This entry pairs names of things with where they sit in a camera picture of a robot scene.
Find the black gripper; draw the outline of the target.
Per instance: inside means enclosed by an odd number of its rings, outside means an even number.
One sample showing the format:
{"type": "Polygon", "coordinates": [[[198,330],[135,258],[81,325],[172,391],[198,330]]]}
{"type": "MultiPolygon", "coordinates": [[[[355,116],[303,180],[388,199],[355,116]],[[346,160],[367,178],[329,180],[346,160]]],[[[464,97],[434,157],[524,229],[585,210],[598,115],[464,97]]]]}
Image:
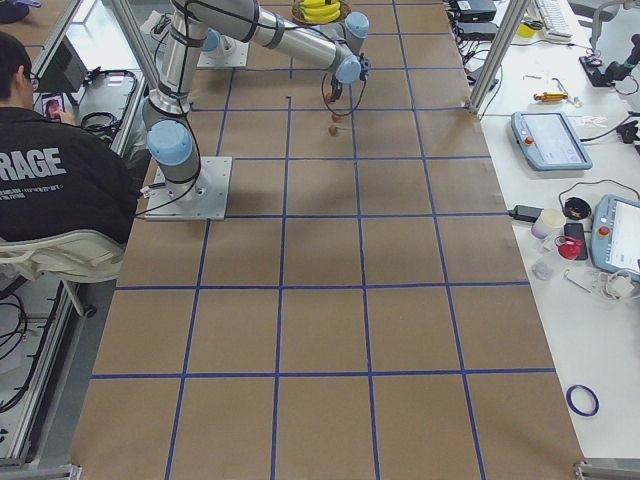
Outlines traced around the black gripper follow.
{"type": "Polygon", "coordinates": [[[331,76],[330,90],[324,94],[325,98],[340,98],[343,92],[343,84],[336,78],[331,76]]]}

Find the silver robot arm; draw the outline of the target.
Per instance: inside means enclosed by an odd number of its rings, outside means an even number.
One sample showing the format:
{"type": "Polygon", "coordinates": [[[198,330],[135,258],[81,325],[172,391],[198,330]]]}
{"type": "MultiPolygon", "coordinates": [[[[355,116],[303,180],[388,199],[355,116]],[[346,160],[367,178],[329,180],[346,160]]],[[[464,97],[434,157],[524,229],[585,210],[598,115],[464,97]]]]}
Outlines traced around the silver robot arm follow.
{"type": "Polygon", "coordinates": [[[196,194],[199,148],[188,125],[188,97],[200,55],[212,36],[247,43],[259,28],[256,1],[174,1],[157,85],[143,109],[147,147],[172,199],[196,194]]]}
{"type": "Polygon", "coordinates": [[[369,60],[361,52],[370,23],[361,12],[339,22],[297,25],[257,1],[189,1],[190,15],[223,36],[253,42],[329,72],[339,84],[368,79],[369,60]]]}

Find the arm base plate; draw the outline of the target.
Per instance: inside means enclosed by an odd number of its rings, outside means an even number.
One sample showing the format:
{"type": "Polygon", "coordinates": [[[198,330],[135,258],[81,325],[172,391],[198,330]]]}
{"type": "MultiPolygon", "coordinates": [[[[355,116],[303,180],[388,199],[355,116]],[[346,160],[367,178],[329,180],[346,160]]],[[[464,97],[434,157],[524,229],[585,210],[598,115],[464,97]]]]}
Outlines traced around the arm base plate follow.
{"type": "Polygon", "coordinates": [[[192,182],[182,185],[167,183],[160,168],[156,168],[147,206],[142,216],[149,221],[223,220],[233,159],[222,156],[201,158],[200,173],[192,182]]]}
{"type": "Polygon", "coordinates": [[[199,60],[199,68],[230,69],[245,68],[249,45],[228,37],[206,41],[199,60]]]}

